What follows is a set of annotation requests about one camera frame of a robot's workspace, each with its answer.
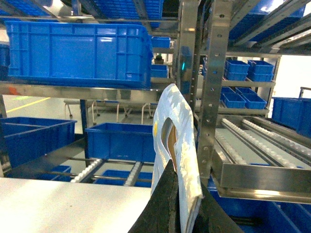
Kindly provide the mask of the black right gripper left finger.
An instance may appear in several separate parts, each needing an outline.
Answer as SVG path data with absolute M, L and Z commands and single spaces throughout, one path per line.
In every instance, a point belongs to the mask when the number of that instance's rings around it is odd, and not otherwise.
M 170 160 L 130 233 L 179 232 L 178 178 Z

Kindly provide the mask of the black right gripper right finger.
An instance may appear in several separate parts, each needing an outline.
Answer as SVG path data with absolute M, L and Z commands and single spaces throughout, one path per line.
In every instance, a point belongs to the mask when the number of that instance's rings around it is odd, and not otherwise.
M 242 233 L 243 230 L 225 213 L 208 189 L 200 183 L 202 194 L 191 208 L 193 233 Z

